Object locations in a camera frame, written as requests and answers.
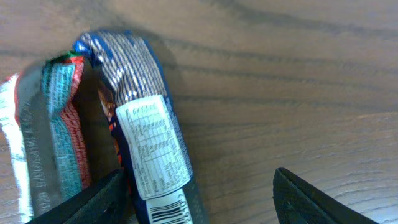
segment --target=wooden table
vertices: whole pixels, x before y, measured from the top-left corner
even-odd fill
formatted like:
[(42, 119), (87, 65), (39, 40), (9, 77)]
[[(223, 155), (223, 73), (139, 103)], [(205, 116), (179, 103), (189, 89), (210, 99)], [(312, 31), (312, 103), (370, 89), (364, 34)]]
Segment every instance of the wooden table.
[[(0, 0), (0, 71), (68, 50), (83, 30), (155, 48), (212, 223), (277, 223), (286, 167), (398, 223), (398, 3), (347, 0)], [(0, 222), (18, 220), (0, 138)]]

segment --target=blue candy wrapper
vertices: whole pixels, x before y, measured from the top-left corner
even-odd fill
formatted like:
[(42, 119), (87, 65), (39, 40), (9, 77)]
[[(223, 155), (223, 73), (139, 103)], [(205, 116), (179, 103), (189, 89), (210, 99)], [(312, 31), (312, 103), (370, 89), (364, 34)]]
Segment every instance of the blue candy wrapper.
[(100, 70), (99, 96), (140, 223), (209, 223), (164, 73), (148, 41), (94, 31), (73, 46)]

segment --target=black plastic object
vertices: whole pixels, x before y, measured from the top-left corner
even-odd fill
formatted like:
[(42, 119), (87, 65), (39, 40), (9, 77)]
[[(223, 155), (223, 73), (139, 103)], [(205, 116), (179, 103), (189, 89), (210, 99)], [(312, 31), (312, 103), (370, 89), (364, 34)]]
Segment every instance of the black plastic object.
[(127, 200), (126, 181), (124, 171), (115, 170), (29, 223), (119, 223)]
[(376, 223), (285, 168), (275, 171), (274, 203), (280, 224)]

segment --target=candy bar wrapper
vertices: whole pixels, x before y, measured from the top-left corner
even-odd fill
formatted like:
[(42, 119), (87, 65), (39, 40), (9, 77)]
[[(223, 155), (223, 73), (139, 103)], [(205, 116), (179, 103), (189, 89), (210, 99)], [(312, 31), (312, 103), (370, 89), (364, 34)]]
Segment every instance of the candy bar wrapper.
[(209, 223), (165, 77), (130, 32), (87, 32), (74, 50), (100, 70), (99, 96), (139, 223)]
[(0, 89), (0, 123), (11, 151), (21, 221), (28, 222), (91, 184), (80, 121), (71, 100), (83, 56), (31, 65)]

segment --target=nutrition label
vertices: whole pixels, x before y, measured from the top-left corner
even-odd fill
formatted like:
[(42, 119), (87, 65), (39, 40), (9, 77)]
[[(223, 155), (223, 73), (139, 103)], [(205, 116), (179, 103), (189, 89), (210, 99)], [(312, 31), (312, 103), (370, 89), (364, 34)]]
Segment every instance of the nutrition label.
[(142, 199), (167, 195), (190, 180), (162, 95), (128, 102), (116, 114), (129, 144)]

